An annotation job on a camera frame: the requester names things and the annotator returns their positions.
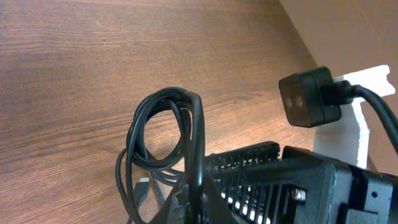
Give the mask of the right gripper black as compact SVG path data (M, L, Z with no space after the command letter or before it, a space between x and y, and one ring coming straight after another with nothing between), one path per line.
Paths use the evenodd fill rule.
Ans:
M397 177L284 147L263 170L211 173L233 215L247 223L397 224Z

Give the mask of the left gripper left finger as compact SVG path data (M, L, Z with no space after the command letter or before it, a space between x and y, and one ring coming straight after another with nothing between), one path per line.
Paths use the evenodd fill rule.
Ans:
M190 184L186 177L178 180L162 208L150 224L189 224L193 222Z

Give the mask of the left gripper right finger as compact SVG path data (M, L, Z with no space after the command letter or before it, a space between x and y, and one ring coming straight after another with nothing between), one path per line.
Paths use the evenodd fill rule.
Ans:
M221 193L210 174L203 177L203 196L206 217L215 224L248 224L237 215L233 215L225 204Z

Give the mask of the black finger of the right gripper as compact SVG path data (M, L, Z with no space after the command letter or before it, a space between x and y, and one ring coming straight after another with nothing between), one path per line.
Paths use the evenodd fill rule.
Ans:
M242 147L205 157L204 174L263 170L278 163L280 146L273 141Z

